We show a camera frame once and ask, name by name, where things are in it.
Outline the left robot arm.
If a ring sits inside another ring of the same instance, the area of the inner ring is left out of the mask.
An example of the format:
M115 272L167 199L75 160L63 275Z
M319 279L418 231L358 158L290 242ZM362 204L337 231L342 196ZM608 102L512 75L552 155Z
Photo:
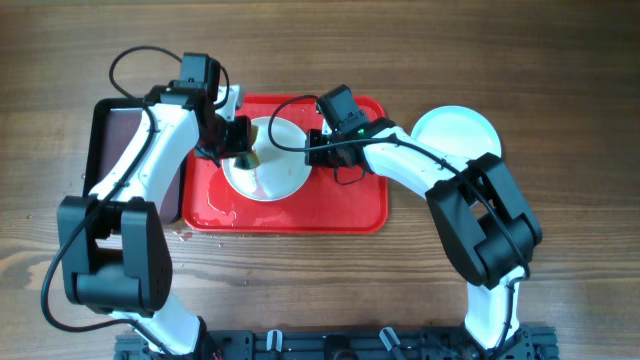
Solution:
M190 153L220 165L251 152L254 131L237 115L241 96L207 54L179 57L178 79L142 98L138 130L110 173L57 213L60 248L45 275L41 311L71 333L135 330L159 359L220 359L204 320L171 292L172 260L159 209Z

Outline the light blue plate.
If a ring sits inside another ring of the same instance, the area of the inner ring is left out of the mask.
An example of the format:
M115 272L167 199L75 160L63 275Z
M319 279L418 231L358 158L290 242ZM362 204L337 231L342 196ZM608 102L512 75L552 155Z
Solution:
M479 112L447 105L425 113L414 125L411 137L440 152L477 159L485 153L503 155L494 126Z

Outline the green scrubbing sponge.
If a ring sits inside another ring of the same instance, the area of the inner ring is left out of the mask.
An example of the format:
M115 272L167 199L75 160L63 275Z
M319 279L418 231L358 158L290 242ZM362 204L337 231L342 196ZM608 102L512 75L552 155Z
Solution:
M252 170L260 165L259 157L255 151L255 143L258 138L259 128L252 125L249 136L249 150L235 158L233 166L240 170Z

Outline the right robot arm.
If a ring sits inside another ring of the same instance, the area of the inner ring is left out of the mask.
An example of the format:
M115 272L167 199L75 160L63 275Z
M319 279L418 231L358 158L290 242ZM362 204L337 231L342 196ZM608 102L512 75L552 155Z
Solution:
M315 102L329 132L311 135L307 163L357 166L424 198L447 258L467 283L467 334L483 357L505 355L519 329L519 285L530 276L542 230L493 125L468 107L445 105L405 132L388 118L370 120L345 85Z

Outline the white plate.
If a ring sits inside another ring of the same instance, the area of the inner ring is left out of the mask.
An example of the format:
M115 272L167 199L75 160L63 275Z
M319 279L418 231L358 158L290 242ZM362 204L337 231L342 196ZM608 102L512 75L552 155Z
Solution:
M259 128L255 151L260 165L252 170L233 166L235 158L222 161L223 174L229 185L245 198L272 202L299 190L307 181L312 167L305 164L302 152L284 151L273 145L268 135L269 117L252 119Z

